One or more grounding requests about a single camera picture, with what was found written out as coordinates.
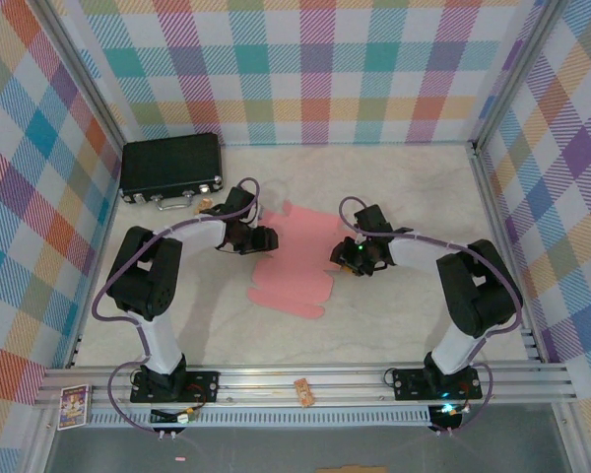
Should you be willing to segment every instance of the purple cable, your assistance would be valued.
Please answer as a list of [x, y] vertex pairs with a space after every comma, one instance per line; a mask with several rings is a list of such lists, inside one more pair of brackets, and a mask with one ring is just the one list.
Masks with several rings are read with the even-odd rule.
[[109, 402], [111, 403], [111, 406], [113, 407], [114, 411], [116, 411], [116, 413], [127, 424], [129, 424], [132, 427], [135, 427], [136, 429], [140, 429], [145, 432], [150, 432], [150, 433], [156, 434], [156, 431], [154, 431], [153, 429], [149, 429], [149, 428], [146, 428], [146, 427], [141, 426], [139, 424], [136, 424], [134, 421], [132, 421], [129, 418], [129, 416], [127, 416], [124, 412], [122, 412], [122, 410], [120, 409], [120, 407], [118, 406], [118, 404], [116, 403], [116, 401], [113, 398], [113, 394], [111, 392], [111, 386], [112, 386], [114, 377], [118, 374], [118, 372], [120, 372], [124, 368], [132, 367], [132, 366], [140, 366], [140, 365], [143, 365], [144, 363], [146, 363], [149, 360], [149, 358], [151, 357], [151, 349], [149, 348], [149, 343], [147, 342], [147, 337], [145, 335], [145, 332], [142, 329], [142, 327], [140, 326], [140, 322], [138, 322], [138, 320], [136, 320], [132, 317], [129, 317], [129, 316], [103, 317], [102, 315], [99, 314], [100, 300], [105, 295], [105, 293], [109, 290], [109, 288], [116, 281], [118, 281], [118, 278], [120, 278], [120, 276], [122, 276], [125, 273], [125, 271], [127, 271], [136, 261], [138, 261], [140, 256], [142, 256], [145, 253], [145, 251], [147, 251], [151, 246], [153, 246], [154, 243], [156, 241], [158, 241], [160, 238], [165, 237], [166, 235], [173, 233], [175, 230], [179, 230], [179, 229], [186, 227], [188, 225], [197, 224], [199, 222], [210, 222], [210, 221], [215, 221], [215, 220], [233, 219], [233, 218], [236, 218], [240, 215], [243, 215], [245, 212], [249, 212], [251, 210], [251, 208], [254, 205], [256, 205], [256, 203], [258, 202], [258, 195], [260, 194], [260, 184], [253, 177], [246, 177], [245, 179], [242, 179], [236, 185], [236, 187], [241, 187], [241, 185], [245, 182], [252, 182], [256, 186], [256, 191], [254, 192], [254, 198], [247, 206], [245, 206], [243, 209], [241, 209], [237, 212], [232, 212], [231, 214], [227, 214], [227, 215], [195, 217], [194, 219], [184, 220], [182, 222], [178, 222], [178, 223], [174, 224], [172, 227], [169, 227], [166, 230], [163, 230], [162, 232], [158, 233], [157, 235], [154, 235], [149, 241], [147, 241], [145, 244], [143, 244], [143, 246], [138, 251], [136, 251], [136, 253], [131, 258], [129, 258], [129, 260], [125, 264], [123, 264], [120, 267], [120, 269], [118, 269], [118, 271], [116, 271], [113, 274], [113, 276], [111, 276], [107, 280], [107, 282], [103, 285], [102, 288], [100, 288], [100, 291], [98, 291], [97, 295], [95, 296], [94, 300], [92, 301], [92, 317], [94, 317], [96, 320], [98, 320], [100, 322], [129, 322], [129, 323], [131, 323], [132, 325], [134, 325], [136, 327], [136, 330], [138, 331], [138, 336], [140, 337], [140, 342], [142, 343], [143, 350], [145, 351], [145, 359], [144, 360], [142, 360], [141, 362], [127, 362], [127, 363], [120, 365], [113, 372], [111, 372], [111, 375], [109, 376], [109, 380], [107, 381], [107, 397], [109, 397]]
[[[484, 256], [479, 254], [477, 251], [473, 251], [472, 249], [467, 248], [465, 246], [461, 246], [461, 245], [455, 244], [455, 243], [447, 243], [446, 241], [442, 241], [442, 240], [436, 239], [436, 238], [431, 238], [429, 236], [412, 235], [412, 234], [396, 234], [396, 233], [391, 233], [391, 234], [387, 233], [386, 234], [386, 233], [366, 232], [366, 231], [354, 226], [353, 224], [351, 224], [348, 221], [348, 219], [346, 218], [346, 216], [344, 215], [344, 205], [346, 204], [346, 202], [348, 202], [350, 200], [360, 203], [364, 208], [367, 206], [365, 205], [365, 203], [361, 199], [359, 199], [358, 197], [354, 197], [354, 196], [345, 197], [340, 202], [339, 216], [342, 219], [342, 222], [344, 222], [344, 224], [352, 231], [357, 232], [358, 234], [362, 234], [366, 237], [396, 237], [396, 238], [400, 238], [400, 239], [415, 239], [417, 241], [423, 241], [425, 243], [432, 244], [434, 246], [441, 246], [444, 248], [451, 248], [456, 251], [463, 251], [465, 253], [470, 254], [471, 256], [473, 256], [473, 258], [475, 258], [477, 261], [479, 261], [484, 266], [486, 266], [494, 274], [494, 276], [499, 280], [499, 282], [503, 285], [503, 287], [508, 291], [508, 293], [510, 294], [510, 297], [512, 298], [512, 301], [514, 302], [514, 307], [516, 309], [516, 317], [514, 319], [514, 322], [506, 328], [501, 328], [501, 329], [494, 330], [493, 332], [488, 333], [486, 335], [486, 337], [484, 337], [480, 341], [480, 343], [477, 344], [475, 349], [473, 349], [473, 351], [469, 355], [469, 357], [467, 359], [467, 363], [469, 365], [471, 364], [473, 359], [477, 356], [477, 354], [480, 352], [480, 350], [482, 350], [482, 348], [486, 344], [486, 341], [489, 338], [491, 338], [492, 336], [497, 335], [499, 333], [511, 332], [511, 331], [515, 330], [521, 324], [521, 321], [523, 319], [523, 314], [522, 314], [523, 307], [521, 306], [521, 302], [519, 301], [519, 298], [517, 297], [516, 292], [514, 291], [514, 288], [512, 287], [510, 282], [506, 279], [506, 277], [503, 276], [503, 274], [497, 268], [495, 268], [492, 263], [490, 263], [488, 260], [486, 260], [484, 258]], [[493, 385], [494, 385], [493, 372], [491, 371], [489, 366], [485, 363], [475, 363], [474, 366], [483, 367], [488, 372], [488, 374], [489, 374], [489, 390], [488, 390], [486, 396], [484, 397], [484, 402], [482, 403], [482, 405], [478, 409], [475, 416], [473, 416], [471, 418], [471, 420], [468, 421], [466, 424], [464, 424], [463, 426], [460, 426], [460, 428], [458, 428], [458, 430], [460, 430], [462, 427], [466, 427], [470, 422], [473, 422], [475, 419], [477, 419], [477, 417], [479, 417], [479, 415], [480, 415], [480, 412], [482, 412], [482, 409], [484, 409], [488, 405], [489, 401], [491, 400], [491, 397], [493, 397]]]

